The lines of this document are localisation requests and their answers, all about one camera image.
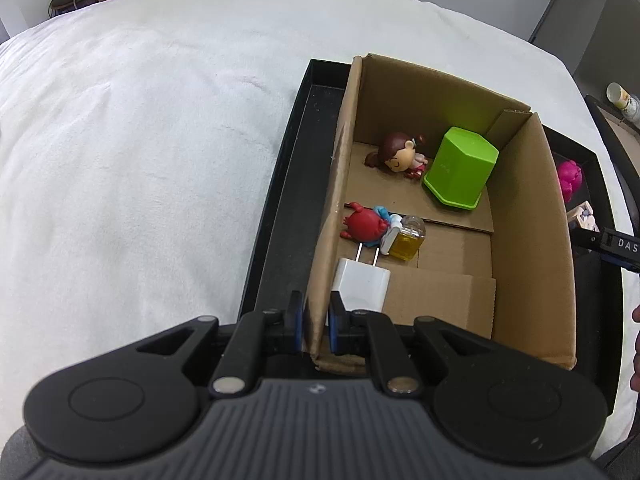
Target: human hand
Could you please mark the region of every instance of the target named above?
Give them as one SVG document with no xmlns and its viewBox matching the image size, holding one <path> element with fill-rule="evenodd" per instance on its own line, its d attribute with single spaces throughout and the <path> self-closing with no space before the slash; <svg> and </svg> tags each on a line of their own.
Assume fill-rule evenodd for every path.
<svg viewBox="0 0 640 480">
<path fill-rule="evenodd" d="M 631 317 L 636 323 L 640 323 L 640 305 L 636 306 Z M 636 337 L 636 355 L 634 356 L 634 375 L 631 377 L 631 389 L 640 392 L 640 332 Z"/>
</svg>

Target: green container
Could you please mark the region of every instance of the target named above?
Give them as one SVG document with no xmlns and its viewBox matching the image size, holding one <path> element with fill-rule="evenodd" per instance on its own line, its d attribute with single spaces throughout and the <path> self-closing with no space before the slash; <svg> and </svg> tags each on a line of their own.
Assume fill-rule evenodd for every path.
<svg viewBox="0 0 640 480">
<path fill-rule="evenodd" d="M 444 135 L 422 183 L 443 204 L 475 209 L 496 160 L 498 150 L 488 140 L 454 126 Z"/>
</svg>

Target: perfume bottle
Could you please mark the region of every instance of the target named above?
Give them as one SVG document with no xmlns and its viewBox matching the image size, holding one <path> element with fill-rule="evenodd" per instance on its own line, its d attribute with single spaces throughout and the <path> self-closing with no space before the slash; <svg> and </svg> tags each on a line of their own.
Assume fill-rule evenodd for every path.
<svg viewBox="0 0 640 480">
<path fill-rule="evenodd" d="M 402 228 L 389 249 L 389 254 L 409 261 L 418 252 L 424 240 L 424 222 L 417 216 L 402 218 Z"/>
</svg>

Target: white tablecloth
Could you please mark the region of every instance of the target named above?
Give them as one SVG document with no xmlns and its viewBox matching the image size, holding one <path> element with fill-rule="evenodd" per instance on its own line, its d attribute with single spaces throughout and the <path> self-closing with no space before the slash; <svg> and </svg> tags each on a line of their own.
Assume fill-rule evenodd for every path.
<svg viewBox="0 0 640 480">
<path fill-rule="evenodd" d="M 415 0 L 113 0 L 0 46 L 0 442 L 44 375 L 199 314 L 233 322 L 311 58 L 375 52 L 528 103 L 609 156 L 555 57 Z M 614 415 L 626 437 L 638 277 L 623 271 Z"/>
</svg>

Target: white charger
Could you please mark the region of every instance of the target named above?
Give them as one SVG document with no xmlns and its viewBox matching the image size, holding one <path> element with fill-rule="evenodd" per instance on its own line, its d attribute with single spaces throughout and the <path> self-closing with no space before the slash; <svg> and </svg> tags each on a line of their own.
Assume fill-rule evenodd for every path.
<svg viewBox="0 0 640 480">
<path fill-rule="evenodd" d="M 385 303 L 386 288 L 389 285 L 391 272 L 376 267 L 380 248 L 376 248 L 373 264 L 359 261 L 362 244 L 358 246 L 355 260 L 340 258 L 335 271 L 332 290 L 338 290 L 345 310 L 373 310 L 382 312 Z"/>
</svg>

